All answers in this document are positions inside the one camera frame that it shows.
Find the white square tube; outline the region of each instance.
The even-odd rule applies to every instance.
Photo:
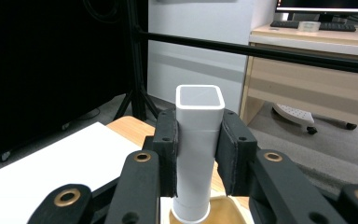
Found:
[[[217,86],[176,88],[178,197],[173,199],[172,212],[182,223],[201,223],[209,215],[214,153],[224,109]]]

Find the computer monitor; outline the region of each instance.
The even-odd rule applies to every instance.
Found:
[[[276,12],[320,14],[319,21],[334,16],[358,15],[358,0],[277,0]]]

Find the keyboard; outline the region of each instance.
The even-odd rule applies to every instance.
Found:
[[[297,29],[299,21],[273,21],[270,27],[292,28]],[[325,31],[341,31],[341,32],[355,32],[354,25],[343,24],[339,22],[322,22],[319,30]]]

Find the white table surface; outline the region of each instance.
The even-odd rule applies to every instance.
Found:
[[[0,223],[27,223],[58,187],[83,184],[91,191],[120,176],[138,146],[101,123],[0,169]]]

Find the desk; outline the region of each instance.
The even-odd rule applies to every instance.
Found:
[[[252,31],[250,44],[358,60],[358,28],[304,33],[265,25]],[[264,101],[358,124],[358,74],[249,57],[241,119],[248,124]]]
[[[154,127],[136,119],[133,117],[123,117],[117,119],[112,123],[107,125],[108,128],[119,133],[125,138],[129,139],[139,147],[142,147],[144,144],[145,137],[148,135],[154,135]],[[214,163],[213,174],[212,174],[212,189],[216,191],[225,191],[225,188],[222,183],[222,179],[217,173],[217,163]],[[249,199],[248,197],[235,197],[240,204],[249,209]]]

